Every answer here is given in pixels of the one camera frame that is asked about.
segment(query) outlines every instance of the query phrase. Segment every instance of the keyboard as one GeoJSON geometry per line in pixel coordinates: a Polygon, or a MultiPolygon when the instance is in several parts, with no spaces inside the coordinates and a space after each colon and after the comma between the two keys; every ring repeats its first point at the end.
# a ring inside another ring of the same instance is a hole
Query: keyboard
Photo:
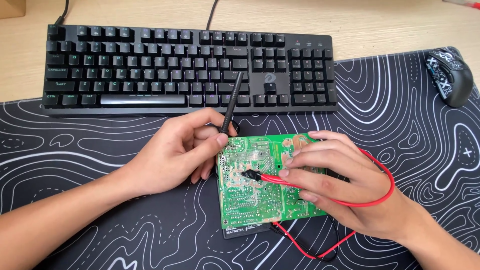
{"type": "Polygon", "coordinates": [[[57,117],[338,110],[331,36],[48,25],[42,112],[57,117]]]}

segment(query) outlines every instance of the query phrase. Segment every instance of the topographic pattern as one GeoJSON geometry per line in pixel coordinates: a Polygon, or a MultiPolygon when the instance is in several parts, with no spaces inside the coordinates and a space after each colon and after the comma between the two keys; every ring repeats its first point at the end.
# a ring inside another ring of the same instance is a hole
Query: topographic pattern
{"type": "MultiPolygon", "coordinates": [[[[241,136],[327,129],[347,134],[393,173],[454,237],[480,251],[480,103],[444,105],[425,51],[336,63],[341,110],[236,117],[241,136]]],[[[40,101],[0,110],[0,213],[63,192],[128,162],[165,118],[53,119],[40,101]]],[[[284,222],[314,250],[335,243],[323,217],[284,222]]],[[[341,237],[350,230],[338,225],[341,237]]],[[[223,240],[216,182],[127,201],[72,237],[38,269],[419,269],[402,246],[356,234],[332,264],[304,258],[272,232],[223,240]]]]}

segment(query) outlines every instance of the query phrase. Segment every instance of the printed circuit board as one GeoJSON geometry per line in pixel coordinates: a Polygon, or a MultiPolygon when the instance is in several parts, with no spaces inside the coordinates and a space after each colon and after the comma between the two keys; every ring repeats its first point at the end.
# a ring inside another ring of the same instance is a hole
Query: printed circuit board
{"type": "MultiPolygon", "coordinates": [[[[307,134],[230,138],[217,160],[222,228],[325,215],[302,200],[298,188],[241,176],[248,169],[278,175],[293,151],[314,141],[307,134]]],[[[322,168],[303,169],[325,173],[322,168]]]]}

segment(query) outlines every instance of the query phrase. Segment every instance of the cardboard box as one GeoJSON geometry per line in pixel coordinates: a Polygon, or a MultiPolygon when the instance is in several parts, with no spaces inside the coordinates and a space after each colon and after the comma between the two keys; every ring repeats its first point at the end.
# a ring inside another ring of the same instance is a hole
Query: cardboard box
{"type": "Polygon", "coordinates": [[[0,19],[25,16],[25,2],[26,0],[0,0],[0,19]]]}

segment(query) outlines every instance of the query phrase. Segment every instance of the forearm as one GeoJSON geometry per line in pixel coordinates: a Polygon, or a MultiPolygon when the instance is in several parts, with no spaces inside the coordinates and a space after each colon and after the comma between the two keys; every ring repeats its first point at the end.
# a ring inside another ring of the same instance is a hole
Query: forearm
{"type": "Polygon", "coordinates": [[[97,217],[134,197],[116,171],[0,215],[0,269],[31,269],[97,217]]]}
{"type": "Polygon", "coordinates": [[[451,236],[433,218],[428,215],[422,223],[399,243],[410,250],[423,269],[480,269],[480,256],[451,236]]]}

